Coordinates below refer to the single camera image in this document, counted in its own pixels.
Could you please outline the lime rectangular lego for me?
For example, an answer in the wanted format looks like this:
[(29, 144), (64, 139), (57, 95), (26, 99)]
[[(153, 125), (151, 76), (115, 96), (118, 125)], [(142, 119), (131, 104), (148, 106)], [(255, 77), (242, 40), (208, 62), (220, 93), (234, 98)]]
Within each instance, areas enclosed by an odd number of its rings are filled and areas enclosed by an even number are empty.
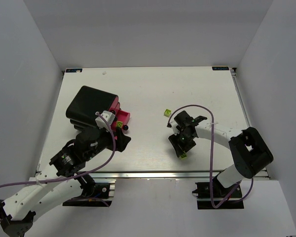
[(117, 121), (117, 122), (116, 122), (116, 127), (120, 127), (120, 128), (122, 128), (122, 127), (123, 127), (123, 122), (121, 122), (121, 121)]

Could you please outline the black drawer cabinet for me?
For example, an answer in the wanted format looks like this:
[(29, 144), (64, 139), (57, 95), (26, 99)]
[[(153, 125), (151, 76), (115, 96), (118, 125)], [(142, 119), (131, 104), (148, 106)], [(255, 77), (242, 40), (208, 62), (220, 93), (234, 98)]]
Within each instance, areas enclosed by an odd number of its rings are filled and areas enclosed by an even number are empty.
[(66, 110), (66, 117), (78, 131), (95, 126), (96, 112), (109, 111), (116, 94), (82, 86)]

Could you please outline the pink bottom drawer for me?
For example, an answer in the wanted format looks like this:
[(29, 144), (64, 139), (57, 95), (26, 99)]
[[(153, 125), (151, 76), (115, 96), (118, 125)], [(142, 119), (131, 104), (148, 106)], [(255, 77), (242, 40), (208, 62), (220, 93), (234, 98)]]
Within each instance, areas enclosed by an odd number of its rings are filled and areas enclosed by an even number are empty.
[(131, 114), (129, 112), (120, 110), (119, 113), (117, 114), (117, 116), (114, 118), (114, 121), (111, 125), (112, 130), (116, 131), (116, 128), (117, 128), (116, 122), (121, 121), (121, 122), (123, 122), (122, 130), (127, 131), (129, 129), (128, 122), (130, 120), (130, 115)]

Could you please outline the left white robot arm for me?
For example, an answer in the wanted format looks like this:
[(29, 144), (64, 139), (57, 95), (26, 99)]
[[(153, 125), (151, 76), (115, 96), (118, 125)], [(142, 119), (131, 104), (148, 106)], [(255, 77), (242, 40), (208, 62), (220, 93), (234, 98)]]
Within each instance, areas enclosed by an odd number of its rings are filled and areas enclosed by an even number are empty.
[(116, 131), (89, 127), (51, 158), (32, 181), (11, 197), (0, 199), (0, 225), (9, 237), (22, 237), (41, 215), (72, 199), (101, 196), (89, 172), (80, 172), (88, 161), (105, 149), (123, 152), (131, 138)]

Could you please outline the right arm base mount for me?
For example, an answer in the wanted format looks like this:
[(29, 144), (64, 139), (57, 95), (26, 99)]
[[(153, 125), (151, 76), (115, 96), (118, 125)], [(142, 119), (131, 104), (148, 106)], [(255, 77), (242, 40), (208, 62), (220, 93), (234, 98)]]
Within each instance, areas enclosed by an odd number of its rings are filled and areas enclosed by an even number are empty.
[[(192, 191), (192, 194), (197, 199), (198, 210), (214, 210), (210, 199), (210, 184), (209, 182), (195, 183), (196, 189)], [(227, 196), (227, 200), (218, 209), (244, 209), (243, 201), (238, 201), (242, 198), (242, 191), (240, 186), (236, 190), (227, 195), (235, 185), (225, 189), (220, 188), (218, 185), (213, 185), (213, 198), (214, 204), (218, 205), (220, 201)]]

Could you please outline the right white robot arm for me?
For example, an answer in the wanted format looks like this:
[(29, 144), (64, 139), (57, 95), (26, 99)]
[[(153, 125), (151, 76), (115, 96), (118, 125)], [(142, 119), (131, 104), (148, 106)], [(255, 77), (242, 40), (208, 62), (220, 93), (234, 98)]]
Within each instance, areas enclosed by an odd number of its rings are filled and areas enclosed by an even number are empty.
[(236, 129), (210, 122), (204, 116), (191, 117), (182, 111), (167, 124), (173, 134), (169, 136), (177, 157), (182, 157), (196, 146), (195, 138), (213, 140), (231, 152), (233, 165), (213, 178), (213, 192), (225, 194), (236, 183), (251, 179), (273, 162), (274, 157), (254, 127)]

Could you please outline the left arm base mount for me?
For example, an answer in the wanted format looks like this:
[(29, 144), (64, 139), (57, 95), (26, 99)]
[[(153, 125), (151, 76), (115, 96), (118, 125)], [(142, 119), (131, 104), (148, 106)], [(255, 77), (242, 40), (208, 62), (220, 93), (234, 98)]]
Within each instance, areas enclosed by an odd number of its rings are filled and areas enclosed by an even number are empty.
[(76, 180), (79, 182), (79, 195), (63, 202), (62, 206), (110, 207), (114, 197), (115, 181), (94, 180), (89, 174)]

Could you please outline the pink top drawer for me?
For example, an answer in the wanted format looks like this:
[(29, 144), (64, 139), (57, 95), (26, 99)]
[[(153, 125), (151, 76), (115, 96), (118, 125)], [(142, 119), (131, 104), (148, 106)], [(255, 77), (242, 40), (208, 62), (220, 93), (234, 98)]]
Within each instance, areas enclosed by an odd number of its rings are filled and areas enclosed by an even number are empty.
[(112, 104), (110, 105), (109, 111), (110, 111), (111, 109), (114, 109), (114, 108), (116, 107), (116, 105), (117, 105), (118, 102), (119, 102), (119, 97), (116, 96), (116, 97), (114, 98)]

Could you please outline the pink drawer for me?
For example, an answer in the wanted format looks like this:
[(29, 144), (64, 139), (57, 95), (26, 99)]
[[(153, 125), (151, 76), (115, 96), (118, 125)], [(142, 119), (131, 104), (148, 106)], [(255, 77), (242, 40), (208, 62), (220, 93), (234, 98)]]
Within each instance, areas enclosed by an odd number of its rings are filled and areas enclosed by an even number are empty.
[(129, 129), (128, 122), (130, 120), (130, 115), (131, 114), (129, 112), (120, 110), (119, 113), (117, 114), (117, 116), (114, 118), (114, 121), (111, 125), (112, 130), (116, 131), (116, 128), (117, 128), (116, 122), (121, 121), (121, 122), (123, 122), (122, 130), (127, 131)]
[(115, 116), (117, 116), (120, 110), (121, 110), (120, 103), (118, 102), (116, 107), (114, 109), (111, 109), (110, 112), (113, 113)]
[(114, 108), (116, 107), (116, 105), (117, 105), (118, 102), (119, 102), (119, 97), (116, 96), (116, 97), (114, 98), (112, 104), (110, 105), (109, 111), (110, 111), (111, 109), (114, 109)]

